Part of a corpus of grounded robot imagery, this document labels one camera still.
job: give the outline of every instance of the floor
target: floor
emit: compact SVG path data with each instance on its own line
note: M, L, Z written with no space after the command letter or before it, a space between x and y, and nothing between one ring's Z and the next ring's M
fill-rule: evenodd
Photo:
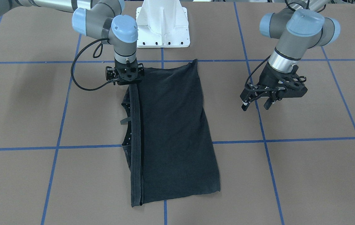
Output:
M140 4L127 2L124 13ZM0 225L355 224L355 5L322 12L342 34L307 51L303 98L268 111L261 100L246 112L244 81L277 43L259 34L259 21L284 5L183 6L191 46L137 57L157 68L199 59L222 191L131 208L119 123L127 87L77 88L71 61L92 39L73 31L71 14L19 7L0 18ZM83 54L76 79L102 84L109 60L112 47L99 61Z

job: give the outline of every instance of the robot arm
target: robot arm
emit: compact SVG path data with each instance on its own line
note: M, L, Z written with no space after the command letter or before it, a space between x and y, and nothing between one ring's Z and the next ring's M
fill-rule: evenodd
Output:
M138 83L143 75L136 59L137 23L121 15L123 0L0 0L0 16L19 6L38 6L73 13L73 29L95 39L113 44L115 69L107 67L107 79L119 85Z
M340 24L333 18L324 18L313 10L320 9L328 1L297 0L292 9L286 7L276 14L266 14L260 22L262 35L279 39L256 85L246 83L240 97L242 108L261 97L268 97L264 107L269 109L283 98L302 97L308 91L303 84L306 77L296 74L298 63L308 48L324 46L337 39Z

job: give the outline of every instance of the light blue joint cap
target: light blue joint cap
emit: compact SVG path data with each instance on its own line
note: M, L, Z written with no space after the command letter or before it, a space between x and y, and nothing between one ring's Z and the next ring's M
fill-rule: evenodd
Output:
M79 33L87 36L86 34L86 11L85 8L77 8L72 16L72 27Z
M287 30L299 37L311 37L322 30L324 17L308 9L299 9L287 23Z
M121 12L125 9L125 1L124 0L119 0L119 3L121 4Z
M128 15L116 16L112 20L111 28L113 34L125 43L133 43L139 37L136 20Z
M259 23L259 31L265 37L270 38L270 20L274 13L268 13L262 17Z
M330 17L326 17L326 18L331 19L331 21L333 21L333 24L334 24L333 37L331 38L331 40L327 44L325 44L325 45L328 45L330 43L333 43L335 40L337 40L338 36L341 33L341 26L340 26L340 23L336 19L333 19L333 18L330 18Z

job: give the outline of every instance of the white bracket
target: white bracket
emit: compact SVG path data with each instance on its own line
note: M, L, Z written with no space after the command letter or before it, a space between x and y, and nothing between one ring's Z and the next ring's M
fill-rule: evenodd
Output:
M183 48L190 45L187 9L179 0L144 0L136 11L138 48Z

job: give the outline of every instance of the black cloth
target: black cloth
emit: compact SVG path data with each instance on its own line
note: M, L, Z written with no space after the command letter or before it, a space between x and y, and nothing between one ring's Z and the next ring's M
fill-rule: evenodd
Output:
M197 60L174 69L146 68L122 106L132 207L220 191Z

